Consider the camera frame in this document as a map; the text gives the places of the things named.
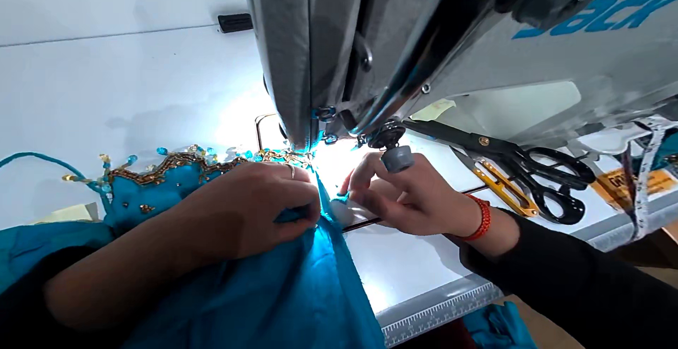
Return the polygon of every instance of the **yellow paper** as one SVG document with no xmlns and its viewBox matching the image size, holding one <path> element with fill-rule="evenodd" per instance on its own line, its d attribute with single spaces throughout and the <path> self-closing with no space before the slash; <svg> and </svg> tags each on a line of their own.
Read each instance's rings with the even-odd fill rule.
<svg viewBox="0 0 678 349">
<path fill-rule="evenodd" d="M 676 181 L 663 169 L 649 172 L 648 194 L 668 191 L 676 185 Z M 626 186 L 624 170 L 615 169 L 612 172 L 601 174 L 596 182 L 591 184 L 606 203 L 617 210 L 632 210 L 629 187 Z"/>
<path fill-rule="evenodd" d="M 49 223 L 61 221 L 92 221 L 99 220 L 96 203 L 87 205 L 75 205 L 53 211 L 50 215 L 41 218 L 34 223 Z"/>
<path fill-rule="evenodd" d="M 456 107 L 456 105 L 457 103 L 455 103 L 453 100 L 440 99 L 423 110 L 415 112 L 412 116 L 410 116 L 410 119 L 418 121 L 435 120 L 438 118 L 438 116 L 442 115 L 443 112 L 447 111 L 451 107 Z"/>
</svg>

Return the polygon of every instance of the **orange label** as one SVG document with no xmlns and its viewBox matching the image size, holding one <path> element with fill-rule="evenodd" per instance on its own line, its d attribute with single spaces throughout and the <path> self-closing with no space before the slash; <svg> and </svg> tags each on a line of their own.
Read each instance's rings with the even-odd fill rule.
<svg viewBox="0 0 678 349">
<path fill-rule="evenodd" d="M 675 185 L 676 180 L 666 171 L 659 169 L 649 172 L 648 194 L 665 192 Z M 632 210 L 629 187 L 626 186 L 626 178 L 622 168 L 599 175 L 596 182 L 591 184 L 591 187 L 600 197 L 603 197 L 608 205 L 615 209 Z"/>
</svg>

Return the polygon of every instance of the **industrial sewing machine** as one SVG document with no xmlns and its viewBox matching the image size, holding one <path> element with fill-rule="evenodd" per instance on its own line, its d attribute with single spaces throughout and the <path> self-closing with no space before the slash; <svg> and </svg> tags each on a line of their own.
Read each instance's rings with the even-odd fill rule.
<svg viewBox="0 0 678 349">
<path fill-rule="evenodd" d="M 678 94 L 674 1 L 248 0 L 294 149 L 355 138 L 390 172 L 401 121 L 443 98 L 438 121 L 518 144 L 653 112 Z"/>
</svg>

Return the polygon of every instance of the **hand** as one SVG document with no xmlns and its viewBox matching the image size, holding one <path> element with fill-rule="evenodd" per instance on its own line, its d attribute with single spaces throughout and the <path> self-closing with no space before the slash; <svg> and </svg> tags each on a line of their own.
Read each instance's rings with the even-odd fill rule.
<svg viewBox="0 0 678 349">
<path fill-rule="evenodd" d="M 381 153 L 365 155 L 346 178 L 341 192 L 389 225 L 413 235 L 470 236 L 481 223 L 479 206 L 455 191 L 422 154 L 409 169 L 390 174 Z M 374 175 L 388 182 L 371 181 Z"/>
<path fill-rule="evenodd" d="M 296 222 L 273 223 L 285 208 L 307 206 Z M 245 163 L 200 187 L 158 215 L 159 232 L 174 237 L 185 266 L 205 266 L 273 249 L 315 226 L 318 189 L 309 172 L 280 163 Z"/>
</svg>

